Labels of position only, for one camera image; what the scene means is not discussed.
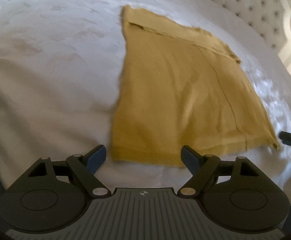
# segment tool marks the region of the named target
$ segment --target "round joint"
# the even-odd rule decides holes
[[[180,190],[180,192],[182,195],[187,195],[187,196],[191,196],[196,193],[195,189],[191,187],[184,187]]]
[[[108,193],[108,190],[104,187],[97,187],[92,191],[92,193],[96,196],[103,196]]]

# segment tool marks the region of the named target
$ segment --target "mustard yellow fabric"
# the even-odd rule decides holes
[[[122,24],[127,54],[112,128],[115,160],[183,166],[183,145],[218,156],[279,147],[240,59],[226,44],[130,6]]]

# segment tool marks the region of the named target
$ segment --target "white bed sheet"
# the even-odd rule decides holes
[[[111,118],[125,56],[119,15],[126,4],[199,26],[226,42],[241,58],[276,133],[291,132],[291,77],[284,65],[252,28],[210,0],[0,0],[0,178],[5,188],[41,156],[64,160],[98,144],[108,148],[108,157],[96,176],[110,190],[177,190],[191,176],[185,168],[111,160]],[[291,200],[291,147],[259,147],[222,159],[240,155]]]

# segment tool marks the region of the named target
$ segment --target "wrinkled sheet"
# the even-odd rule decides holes
[[[242,60],[276,134],[291,132],[291,77],[280,59],[252,28],[210,0],[0,0],[0,178],[5,188],[41,156],[64,160],[98,144],[108,148],[108,158],[96,176],[111,190],[177,190],[190,178],[185,168],[111,159],[111,119],[125,56],[119,15],[126,4],[198,26],[227,43]],[[239,155],[291,199],[291,147],[259,147],[222,159]]]

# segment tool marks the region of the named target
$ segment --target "ribbed gray plate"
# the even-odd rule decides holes
[[[279,240],[279,229],[241,234],[212,222],[193,199],[170,188],[118,188],[115,195],[93,200],[72,225],[46,234],[7,231],[15,240]]]

